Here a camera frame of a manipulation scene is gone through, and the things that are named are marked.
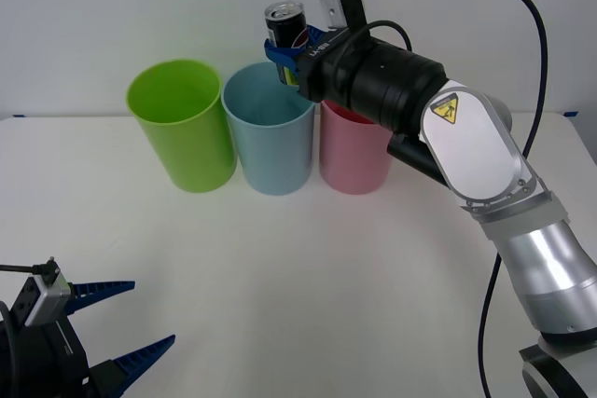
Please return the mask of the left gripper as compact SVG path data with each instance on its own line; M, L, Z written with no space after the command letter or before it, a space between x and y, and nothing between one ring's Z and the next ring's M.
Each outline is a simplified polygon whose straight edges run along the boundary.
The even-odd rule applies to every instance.
M71 296L64 312L75 312L135 287L134 281L70 283ZM42 326L22 327L16 335L16 397L122 397L174 344L167 336L141 349L89 368L88 358L66 316Z

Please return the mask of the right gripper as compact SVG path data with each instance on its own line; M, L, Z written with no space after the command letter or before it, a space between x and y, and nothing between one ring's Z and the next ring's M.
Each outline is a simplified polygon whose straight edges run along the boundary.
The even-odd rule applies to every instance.
M307 47L276 47L266 39L266 57L278 66L297 73L298 91L313 103L330 100L342 107L371 107L367 92L370 82L363 65L371 53L369 32L346 48L353 33L349 29L324 31L307 25Z

